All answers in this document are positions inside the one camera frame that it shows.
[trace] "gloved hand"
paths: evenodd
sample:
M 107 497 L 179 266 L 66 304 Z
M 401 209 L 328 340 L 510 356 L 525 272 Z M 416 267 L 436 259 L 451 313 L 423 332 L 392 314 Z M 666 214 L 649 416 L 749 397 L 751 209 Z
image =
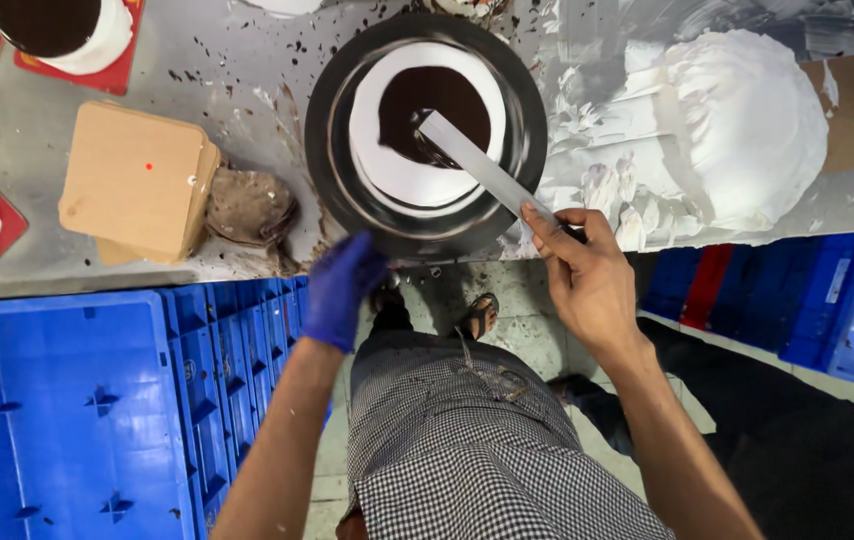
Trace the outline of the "gloved hand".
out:
M 303 336 L 349 353 L 357 336 L 361 302 L 387 276 L 389 260 L 373 248 L 366 230 L 327 251 L 311 269 Z

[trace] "dark trousers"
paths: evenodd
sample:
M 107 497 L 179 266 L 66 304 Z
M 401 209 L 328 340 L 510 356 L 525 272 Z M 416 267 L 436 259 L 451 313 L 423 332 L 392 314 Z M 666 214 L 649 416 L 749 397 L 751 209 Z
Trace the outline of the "dark trousers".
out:
M 411 324 L 411 313 L 407 310 L 407 307 L 399 303 L 388 302 L 384 305 L 384 307 L 377 313 L 377 316 L 373 319 L 373 328 L 370 329 L 370 335 L 375 336 L 382 332 L 387 331 L 395 331 L 395 330 L 406 330 L 413 331 L 414 325 Z M 457 338 L 457 328 L 454 328 L 450 332 L 450 338 Z M 474 336 L 470 334 L 470 332 L 464 332 L 463 338 L 469 341 L 474 340 Z
M 837 398 L 777 367 L 638 317 L 641 332 L 653 343 L 660 366 L 676 375 L 717 424 L 704 436 L 721 466 L 727 467 L 742 436 L 793 412 L 829 407 Z M 634 456 L 620 399 L 586 377 L 567 385 L 564 399 L 582 412 L 611 448 Z

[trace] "cake scraper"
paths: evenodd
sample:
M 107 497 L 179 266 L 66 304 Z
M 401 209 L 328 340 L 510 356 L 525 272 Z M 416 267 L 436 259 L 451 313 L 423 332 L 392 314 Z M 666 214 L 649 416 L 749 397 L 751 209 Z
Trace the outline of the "cake scraper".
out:
M 488 157 L 486 152 L 477 148 L 476 144 L 436 110 L 427 115 L 418 130 L 424 138 L 432 142 L 461 169 L 470 173 L 470 176 L 474 177 L 485 190 L 521 221 L 524 220 L 524 216 L 520 213 L 520 207 L 524 203 L 531 203 L 548 223 L 553 224 L 553 227 L 561 228 L 575 239 L 579 240 L 583 237 L 573 228 L 562 225 L 550 208 L 517 183 L 511 175 L 500 168 L 500 165 Z

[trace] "floor tile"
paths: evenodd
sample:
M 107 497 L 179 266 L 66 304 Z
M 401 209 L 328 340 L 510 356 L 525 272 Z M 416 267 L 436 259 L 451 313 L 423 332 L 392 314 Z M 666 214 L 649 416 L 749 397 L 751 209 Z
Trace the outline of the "floor tile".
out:
M 447 334 L 469 304 L 486 292 L 497 295 L 502 318 L 556 314 L 542 266 L 540 260 L 471 262 L 404 268 L 398 274 L 414 329 L 429 332 L 416 322 L 429 321 L 433 323 L 430 334 Z M 439 269 L 438 276 L 433 276 L 432 268 Z M 421 300 L 411 304 L 414 298 Z
M 337 525 L 348 511 L 346 500 L 311 502 L 307 511 L 304 540 L 335 540 Z
M 344 399 L 334 402 L 334 411 L 320 436 L 316 452 L 314 476 L 346 475 L 348 473 L 348 404 Z
M 688 325 L 680 325 L 680 331 L 686 334 L 687 336 L 693 336 L 694 338 L 702 339 L 705 343 L 709 343 L 710 345 L 717 345 L 718 347 L 723 347 L 724 349 L 730 349 L 731 344 L 733 343 L 733 339 L 729 337 L 718 335 L 716 333 L 711 333 L 709 331 L 703 331 L 702 329 L 697 329 Z
M 613 385 L 609 382 L 601 386 L 608 392 L 613 392 Z M 574 407 L 571 407 L 571 421 L 577 430 L 583 452 L 600 463 L 601 467 L 610 472 L 627 489 L 646 501 L 644 482 L 634 460 L 611 448 L 611 445 L 601 436 L 600 431 L 590 423 L 588 417 Z
M 789 364 L 769 350 L 759 349 L 757 347 L 748 345 L 746 343 L 741 343 L 739 341 L 730 340 L 730 343 L 727 345 L 727 348 L 732 350 L 734 353 L 740 353 L 741 355 L 751 357 L 760 362 L 764 362 L 765 364 L 769 364 L 775 368 L 782 369 L 788 373 L 793 371 L 793 365 Z
M 854 402 L 854 382 L 836 378 L 819 371 L 812 371 L 801 366 L 793 366 L 793 375 L 812 387 L 819 388 L 842 400 Z
M 660 323 L 660 324 L 662 324 L 665 327 L 670 328 L 670 329 L 674 329 L 674 330 L 680 330 L 681 329 L 681 323 L 679 323 L 677 321 L 673 321 L 671 319 L 668 319 L 667 317 L 661 317 L 661 315 L 655 315 L 654 313 L 650 313 L 649 311 L 644 311 L 643 309 L 640 309 L 637 311 L 637 316 L 638 317 L 647 317 L 648 319 L 656 321 L 656 322 L 658 322 L 658 323 Z
M 715 423 L 714 419 L 710 417 L 708 410 L 701 405 L 701 402 L 695 398 L 692 393 L 690 393 L 680 379 L 677 379 L 676 381 L 680 386 L 680 393 L 678 394 L 680 397 L 680 404 L 683 405 L 683 409 L 687 411 L 687 415 L 690 416 L 690 419 L 694 421 L 694 426 L 697 426 L 697 430 L 702 434 L 713 434 L 716 432 L 717 423 Z
M 348 497 L 348 476 L 346 474 L 316 475 L 313 477 L 313 488 L 310 492 L 312 502 L 340 501 Z
M 597 365 L 597 360 L 594 359 L 593 355 L 588 352 L 584 345 L 581 345 L 581 342 L 566 327 L 564 339 L 566 339 L 567 344 L 567 357 L 563 365 L 564 373 L 586 375 L 597 384 L 611 382 L 611 378 Z
M 498 319 L 480 341 L 517 355 L 544 381 L 549 381 L 561 374 L 564 365 L 564 334 L 564 324 L 557 316 L 535 315 Z

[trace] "checkered shirt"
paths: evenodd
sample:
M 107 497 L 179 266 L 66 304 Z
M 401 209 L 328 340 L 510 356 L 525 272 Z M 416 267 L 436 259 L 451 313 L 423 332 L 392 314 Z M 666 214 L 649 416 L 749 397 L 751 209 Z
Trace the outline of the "checkered shirt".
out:
M 351 371 L 348 515 L 379 538 L 673 538 L 509 352 L 388 331 Z

